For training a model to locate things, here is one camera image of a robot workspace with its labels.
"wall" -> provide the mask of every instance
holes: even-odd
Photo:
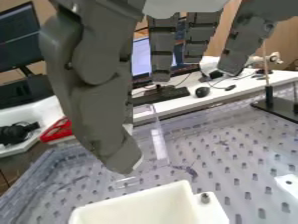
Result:
[[[13,8],[14,6],[21,5],[22,3],[27,2],[28,0],[0,0],[0,11],[5,11],[9,8]],[[239,8],[241,0],[233,0],[225,7],[225,11],[221,18],[221,24],[217,29],[216,35],[212,39],[212,42],[209,44],[208,51],[205,55],[209,56],[220,56],[225,41],[231,29],[231,24],[235,18],[235,14]],[[55,13],[55,9],[52,5],[50,4],[48,0],[34,0],[38,16],[40,19],[42,24],[46,22],[46,20],[50,18],[51,15]],[[138,29],[147,27],[147,20],[138,25]],[[272,53],[275,51],[280,51],[283,55],[283,59],[285,60],[285,64],[281,66],[275,66],[275,68],[283,69],[287,67],[288,64],[291,64],[297,58],[298,58],[298,18],[293,18],[289,21],[285,21],[279,24],[279,27],[276,29],[276,32],[272,36],[272,38],[267,41],[267,49],[268,53]],[[148,32],[142,31],[136,34],[136,37],[147,36]],[[46,73],[46,64],[44,62],[36,63],[30,66],[32,71],[35,73]],[[7,81],[19,79],[23,77],[23,74],[21,71],[10,71],[0,74],[0,83],[5,83]]]

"gray robot arm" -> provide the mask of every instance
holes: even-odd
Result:
[[[146,1],[135,2],[58,0],[58,14],[40,32],[47,73],[75,135],[119,173],[132,172],[142,159],[123,127],[132,119],[132,41]]]
[[[219,69],[236,76],[273,34],[277,22],[298,15],[297,0],[244,0],[232,25]]]
[[[132,41],[151,17],[152,77],[171,78],[179,15],[188,14],[185,61],[199,63],[229,0],[52,0],[58,14],[40,32],[47,73],[75,135],[104,165],[130,173],[142,159],[123,127],[132,123]],[[236,75],[276,23],[296,15],[297,0],[244,0],[219,68]]]

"computer monitor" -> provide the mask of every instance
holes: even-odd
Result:
[[[177,41],[173,51],[171,76],[175,77],[200,70],[199,64],[184,64],[184,43]],[[152,83],[151,44],[148,37],[134,42],[132,73],[135,89]]]
[[[17,68],[24,72],[27,65],[43,60],[39,30],[32,2],[0,12],[0,72]]]
[[[175,55],[172,66],[176,66]],[[134,42],[132,73],[134,77],[152,73],[151,43],[148,37],[138,39]]]

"white box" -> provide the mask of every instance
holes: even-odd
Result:
[[[78,208],[70,224],[228,224],[211,195],[208,204],[199,203],[189,182],[180,181]]]

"monitor screen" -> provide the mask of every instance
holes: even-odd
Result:
[[[172,66],[176,66],[175,55]],[[139,76],[147,73],[151,74],[152,72],[150,38],[138,39],[134,42],[132,70],[134,76]]]
[[[31,2],[0,13],[0,72],[43,60],[39,30]]]

